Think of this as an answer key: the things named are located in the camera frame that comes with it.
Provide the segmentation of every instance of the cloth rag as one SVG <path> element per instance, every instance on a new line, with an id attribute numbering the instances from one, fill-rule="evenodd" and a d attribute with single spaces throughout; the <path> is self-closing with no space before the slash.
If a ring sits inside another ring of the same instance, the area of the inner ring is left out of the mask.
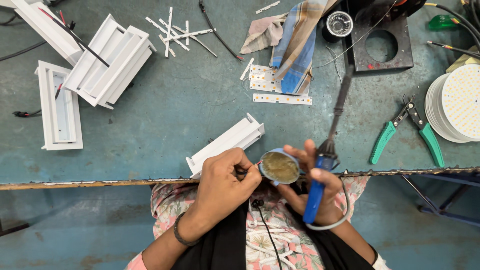
<path id="1" fill-rule="evenodd" d="M 288 13 L 283 23 L 283 37 L 274 46 L 270 59 L 283 93 L 308 92 L 317 24 L 335 2 L 337 0 L 305 0 Z"/>
<path id="2" fill-rule="evenodd" d="M 252 21 L 250 29 L 248 30 L 249 36 L 245 40 L 240 53 L 251 53 L 278 45 L 283 35 L 281 24 L 287 18 L 287 14 L 288 13 Z"/>

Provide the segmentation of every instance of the floral shirt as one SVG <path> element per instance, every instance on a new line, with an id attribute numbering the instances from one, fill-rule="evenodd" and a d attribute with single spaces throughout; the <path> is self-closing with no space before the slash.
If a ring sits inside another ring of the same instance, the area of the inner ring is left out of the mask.
<path id="1" fill-rule="evenodd" d="M 350 221 L 355 201 L 360 197 L 369 177 L 347 177 L 343 182 L 348 190 L 351 201 Z M 195 201 L 196 185 L 188 184 L 158 184 L 152 190 L 152 215 L 156 219 L 153 233 L 157 239 L 175 223 L 178 215 L 185 212 Z M 322 258 L 305 231 L 297 229 L 295 222 L 285 204 L 287 201 L 280 196 L 275 188 L 261 184 L 250 197 L 263 200 L 260 207 L 263 218 L 270 230 L 275 246 L 272 244 L 260 213 L 249 207 L 246 227 L 246 269 L 247 270 L 278 270 L 278 260 L 275 249 L 278 251 L 283 269 L 324 270 Z M 337 207 L 347 211 L 346 198 L 343 192 L 335 198 Z M 375 270 L 389 270 L 380 255 L 375 261 Z M 146 270 L 140 253 L 133 258 L 125 270 Z"/>

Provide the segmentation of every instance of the white drawstring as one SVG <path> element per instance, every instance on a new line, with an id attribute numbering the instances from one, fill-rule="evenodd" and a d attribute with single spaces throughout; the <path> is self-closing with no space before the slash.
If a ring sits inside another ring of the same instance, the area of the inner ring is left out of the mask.
<path id="1" fill-rule="evenodd" d="M 255 234 L 263 234 L 263 235 L 268 236 L 268 231 L 267 230 L 261 230 L 261 231 L 253 230 L 253 228 L 256 228 L 258 225 L 264 226 L 264 224 L 263 224 L 263 222 L 257 222 L 257 218 L 253 214 L 252 207 L 251 207 L 250 203 L 248 204 L 248 210 L 250 212 L 250 215 L 253 218 L 253 221 L 247 221 L 247 226 L 248 226 L 247 227 L 247 231 L 248 231 L 247 239 L 251 239 L 251 236 L 253 236 Z M 290 239 L 288 239 L 284 236 L 281 236 L 281 235 L 278 235 L 278 234 L 273 234 L 273 233 L 287 233 L 287 231 L 285 229 L 283 229 L 282 226 L 280 226 L 278 224 L 275 224 L 275 223 L 271 223 L 271 222 L 265 222 L 265 223 L 269 227 L 279 228 L 279 229 L 271 229 L 270 230 L 270 235 L 272 236 L 272 238 L 280 239 L 280 240 L 286 241 L 287 243 L 292 243 L 292 241 Z M 246 243 L 247 243 L 247 246 L 249 246 L 250 248 L 252 248 L 254 250 L 257 250 L 257 251 L 260 251 L 260 252 L 263 252 L 263 253 L 266 253 L 266 254 L 269 254 L 271 256 L 271 257 L 260 260 L 259 264 L 264 264 L 264 263 L 267 263 L 269 261 L 277 260 L 276 253 L 274 251 L 259 247 L 257 245 L 254 245 L 249 240 L 247 240 Z M 278 254 L 278 256 L 280 257 L 280 260 L 282 262 L 284 262 L 286 265 L 288 265 L 292 270 L 295 270 L 296 269 L 295 265 L 293 265 L 288 259 L 286 259 L 287 256 L 289 256 L 293 253 L 293 250 L 289 250 L 288 245 L 285 247 L 285 250 L 286 251 L 284 253 Z"/>

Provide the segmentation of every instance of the green-handled pliers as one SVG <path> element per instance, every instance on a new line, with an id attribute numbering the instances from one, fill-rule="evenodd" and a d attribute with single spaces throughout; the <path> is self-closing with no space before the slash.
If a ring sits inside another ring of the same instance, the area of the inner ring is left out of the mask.
<path id="1" fill-rule="evenodd" d="M 440 146 L 438 145 L 437 138 L 433 133 L 432 128 L 430 127 L 430 123 L 423 121 L 417 109 L 415 108 L 415 95 L 412 96 L 412 99 L 408 99 L 407 95 L 403 95 L 403 102 L 405 103 L 405 107 L 402 109 L 400 114 L 390 122 L 387 122 L 385 128 L 383 129 L 382 133 L 377 139 L 375 143 L 375 147 L 373 148 L 372 156 L 370 157 L 371 164 L 377 164 L 382 151 L 384 150 L 388 140 L 395 134 L 396 128 L 402 123 L 405 118 L 409 115 L 412 118 L 413 122 L 419 127 L 420 135 L 423 137 L 425 142 L 432 153 L 433 160 L 435 161 L 435 165 L 438 167 L 444 167 L 445 162 L 442 156 L 442 151 L 440 150 Z"/>

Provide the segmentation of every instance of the hand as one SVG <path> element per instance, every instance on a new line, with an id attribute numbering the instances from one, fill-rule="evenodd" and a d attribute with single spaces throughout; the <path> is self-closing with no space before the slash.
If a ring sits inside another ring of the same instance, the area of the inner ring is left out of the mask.
<path id="1" fill-rule="evenodd" d="M 320 206 L 318 207 L 315 223 L 321 226 L 333 224 L 343 217 L 342 211 L 335 206 L 334 201 L 335 195 L 342 190 L 342 182 L 330 172 L 315 168 L 317 157 L 316 147 L 311 139 L 305 141 L 304 147 L 305 150 L 300 150 L 285 145 L 283 150 L 298 159 L 300 169 L 306 172 L 306 177 L 309 182 L 308 189 L 310 189 L 312 179 L 325 185 L 325 191 Z M 304 214 L 308 200 L 307 194 L 297 195 L 297 193 L 286 184 L 279 184 L 277 189 L 297 213 L 300 215 Z"/>
<path id="2" fill-rule="evenodd" d="M 235 168 L 248 173 L 239 181 Z M 179 235 L 195 241 L 245 202 L 262 181 L 258 166 L 241 148 L 233 148 L 205 160 L 197 198 L 180 219 Z"/>

